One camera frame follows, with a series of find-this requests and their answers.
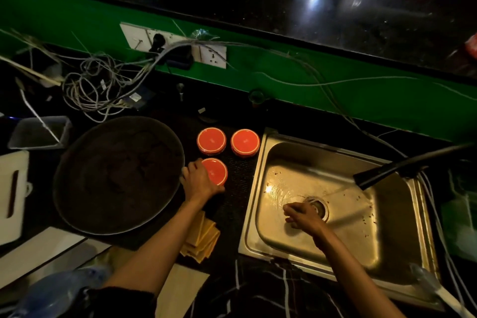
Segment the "stainless steel sink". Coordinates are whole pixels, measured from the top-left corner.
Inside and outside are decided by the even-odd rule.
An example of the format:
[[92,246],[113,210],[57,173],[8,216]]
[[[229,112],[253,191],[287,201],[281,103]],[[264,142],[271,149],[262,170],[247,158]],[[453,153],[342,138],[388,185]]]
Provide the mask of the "stainless steel sink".
[[267,130],[238,251],[289,259],[307,273],[336,280],[310,236],[285,223],[282,206],[311,199],[351,253],[390,297],[441,309],[415,285],[409,263],[438,277],[423,190],[397,173],[362,191],[353,174],[389,161]]

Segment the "black cloth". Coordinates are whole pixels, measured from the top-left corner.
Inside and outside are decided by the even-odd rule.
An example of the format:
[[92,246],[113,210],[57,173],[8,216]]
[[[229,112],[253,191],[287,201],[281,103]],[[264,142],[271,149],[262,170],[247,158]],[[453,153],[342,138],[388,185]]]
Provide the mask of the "black cloth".
[[[152,293],[109,287],[84,289],[63,318],[152,318],[155,311]],[[207,279],[185,314],[187,318],[348,316],[306,273],[277,259],[236,260],[233,271]]]

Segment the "green backsplash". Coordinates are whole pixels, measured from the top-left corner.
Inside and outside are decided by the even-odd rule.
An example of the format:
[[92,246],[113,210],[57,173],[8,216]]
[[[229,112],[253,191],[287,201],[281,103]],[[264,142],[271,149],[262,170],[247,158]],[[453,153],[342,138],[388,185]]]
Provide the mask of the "green backsplash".
[[[0,26],[13,28],[47,43],[84,50],[72,32],[90,52],[103,51],[120,60],[138,57],[129,49],[120,22],[180,34],[174,21],[166,16],[118,7],[93,0],[1,0]],[[337,100],[348,113],[359,119],[386,126],[407,129],[433,137],[460,142],[477,138],[477,87],[435,79],[361,62],[332,54],[298,48],[222,29],[175,19],[186,35],[203,28],[223,41],[256,44],[291,55],[300,56],[317,68],[328,82],[376,76],[413,76],[422,80],[381,79],[352,81],[332,85]],[[20,42],[0,36],[0,52],[13,54],[23,48]],[[294,62],[266,51],[229,47],[227,58],[235,67],[221,69],[194,63],[189,71],[173,69],[173,73],[250,91],[263,90],[273,98],[336,112],[319,87],[298,87],[274,82],[314,83]],[[476,98],[465,98],[432,82],[442,83]]]

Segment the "sleeve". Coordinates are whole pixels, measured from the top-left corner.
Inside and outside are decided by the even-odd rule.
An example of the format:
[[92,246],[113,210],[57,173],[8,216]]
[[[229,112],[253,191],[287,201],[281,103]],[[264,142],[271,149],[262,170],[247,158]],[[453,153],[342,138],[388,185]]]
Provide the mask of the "sleeve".
[[154,318],[156,297],[150,292],[118,287],[85,289],[62,318]]

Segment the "forearm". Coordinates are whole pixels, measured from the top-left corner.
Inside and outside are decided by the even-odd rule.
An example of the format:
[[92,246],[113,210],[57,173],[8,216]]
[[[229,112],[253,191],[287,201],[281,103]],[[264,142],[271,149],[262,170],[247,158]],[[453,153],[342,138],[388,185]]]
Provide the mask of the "forearm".
[[321,232],[319,240],[336,279],[363,317],[405,318],[332,230]]
[[159,294],[186,240],[190,225],[201,209],[199,202],[186,203],[104,286]]

